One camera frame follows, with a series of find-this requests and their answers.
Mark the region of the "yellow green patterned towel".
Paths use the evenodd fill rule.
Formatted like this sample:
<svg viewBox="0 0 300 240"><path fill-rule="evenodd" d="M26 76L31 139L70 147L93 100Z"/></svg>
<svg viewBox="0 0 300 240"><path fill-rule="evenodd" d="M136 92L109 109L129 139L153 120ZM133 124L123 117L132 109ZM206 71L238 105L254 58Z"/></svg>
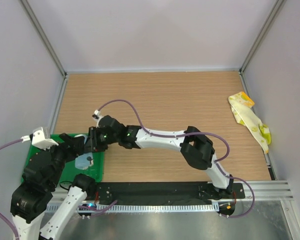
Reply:
<svg viewBox="0 0 300 240"><path fill-rule="evenodd" d="M257 141L264 154L269 153L272 142L270 128L253 112L254 101L243 91L228 97L231 112L235 121L245 126Z"/></svg>

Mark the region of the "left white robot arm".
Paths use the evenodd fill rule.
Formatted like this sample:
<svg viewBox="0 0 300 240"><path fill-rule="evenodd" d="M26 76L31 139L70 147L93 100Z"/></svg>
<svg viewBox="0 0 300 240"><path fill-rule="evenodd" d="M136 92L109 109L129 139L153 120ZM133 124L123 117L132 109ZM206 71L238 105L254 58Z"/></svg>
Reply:
<svg viewBox="0 0 300 240"><path fill-rule="evenodd" d="M59 135L60 142L53 140L42 130L35 130L21 139L30 141L39 149L23 170L22 183L13 192L10 212L17 230L17 240L57 240L72 214L84 200L96 194L95 179L78 174L72 181L67 196L49 222L41 227L47 205L53 197L66 163L89 153L91 141L88 135Z"/></svg>

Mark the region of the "blue polka dot towel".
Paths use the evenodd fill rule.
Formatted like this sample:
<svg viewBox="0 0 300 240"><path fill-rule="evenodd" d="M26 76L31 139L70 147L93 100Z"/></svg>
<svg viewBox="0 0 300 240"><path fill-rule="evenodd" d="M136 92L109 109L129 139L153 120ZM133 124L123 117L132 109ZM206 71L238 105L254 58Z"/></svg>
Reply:
<svg viewBox="0 0 300 240"><path fill-rule="evenodd" d="M87 170L94 165L94 157L91 152L78 156L74 161L74 166L79 170Z"/></svg>

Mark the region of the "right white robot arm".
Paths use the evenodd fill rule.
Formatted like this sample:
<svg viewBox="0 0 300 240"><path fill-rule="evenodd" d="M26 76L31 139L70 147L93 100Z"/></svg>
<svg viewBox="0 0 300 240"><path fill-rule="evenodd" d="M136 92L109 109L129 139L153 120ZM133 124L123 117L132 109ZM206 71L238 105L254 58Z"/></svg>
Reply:
<svg viewBox="0 0 300 240"><path fill-rule="evenodd" d="M187 164L204 171L212 181L216 194L227 198L234 191L232 175L219 164L213 141L208 133L194 126L186 130L161 131L141 125L124 125L106 115L97 117L97 125L90 127L84 138L87 152L105 152L111 144L125 149L168 149L181 153Z"/></svg>

